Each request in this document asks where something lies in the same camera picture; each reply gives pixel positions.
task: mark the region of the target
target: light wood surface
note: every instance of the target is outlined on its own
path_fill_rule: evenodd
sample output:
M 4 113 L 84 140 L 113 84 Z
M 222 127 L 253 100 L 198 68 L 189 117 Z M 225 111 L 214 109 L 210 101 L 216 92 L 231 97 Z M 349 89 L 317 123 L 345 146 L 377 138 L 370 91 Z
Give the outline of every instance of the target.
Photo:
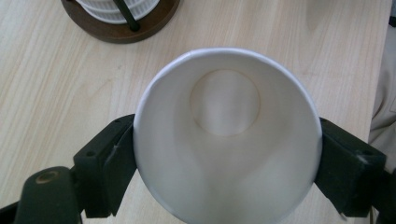
M 72 157 L 111 120 L 136 111 L 143 90 L 178 55 L 253 49 L 284 64 L 319 114 L 366 140 L 390 0 L 184 0 L 155 36 L 130 45 L 82 31 L 61 1 L 0 1 L 0 207 L 24 180 Z M 139 174 L 120 211 L 85 223 L 181 223 Z M 281 223 L 354 223 L 317 187 Z

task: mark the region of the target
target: white container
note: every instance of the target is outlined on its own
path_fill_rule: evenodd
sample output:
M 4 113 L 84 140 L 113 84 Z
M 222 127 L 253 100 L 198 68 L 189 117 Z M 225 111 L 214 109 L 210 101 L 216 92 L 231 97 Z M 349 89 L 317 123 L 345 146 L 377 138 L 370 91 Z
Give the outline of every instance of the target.
M 134 117 L 137 168 L 187 223 L 275 223 L 310 190 L 321 154 L 315 106 L 279 63 L 197 49 L 165 66 Z
M 124 24 L 125 18 L 122 16 L 113 1 L 106 0 L 78 0 L 86 12 L 99 21 L 111 24 Z M 130 9 L 135 20 L 140 20 L 154 9 L 160 0 L 129 0 Z

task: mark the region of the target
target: gray fabric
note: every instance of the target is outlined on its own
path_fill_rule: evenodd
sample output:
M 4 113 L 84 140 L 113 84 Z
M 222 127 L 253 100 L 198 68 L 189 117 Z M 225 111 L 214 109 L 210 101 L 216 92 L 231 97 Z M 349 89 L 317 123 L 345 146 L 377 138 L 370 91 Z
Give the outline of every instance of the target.
M 369 144 L 388 156 L 386 168 L 396 168 L 396 28 L 388 27 Z

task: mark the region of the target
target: wood grain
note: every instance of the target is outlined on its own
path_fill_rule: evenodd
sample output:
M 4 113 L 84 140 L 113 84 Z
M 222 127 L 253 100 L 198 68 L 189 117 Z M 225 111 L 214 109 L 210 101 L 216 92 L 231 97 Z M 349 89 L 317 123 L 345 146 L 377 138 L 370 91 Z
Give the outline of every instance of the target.
M 24 180 L 72 157 L 111 120 L 136 111 L 155 74 L 198 48 L 253 49 L 284 64 L 319 114 L 366 140 L 390 0 L 184 0 L 156 35 L 131 45 L 82 31 L 61 1 L 0 1 L 0 207 Z M 116 217 L 181 223 L 135 175 Z M 314 186 L 281 223 L 343 220 Z

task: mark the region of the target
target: dark wooden coaster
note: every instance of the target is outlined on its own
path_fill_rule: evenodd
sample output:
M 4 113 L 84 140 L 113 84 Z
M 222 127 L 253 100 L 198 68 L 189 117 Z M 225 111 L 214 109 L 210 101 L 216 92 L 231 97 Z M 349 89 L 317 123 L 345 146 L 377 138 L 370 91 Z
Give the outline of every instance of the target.
M 159 32 L 175 14 L 180 0 L 160 0 L 144 18 L 137 21 L 140 29 L 131 31 L 128 24 L 109 24 L 88 14 L 75 0 L 61 0 L 70 18 L 88 34 L 110 43 L 129 44 L 146 39 Z

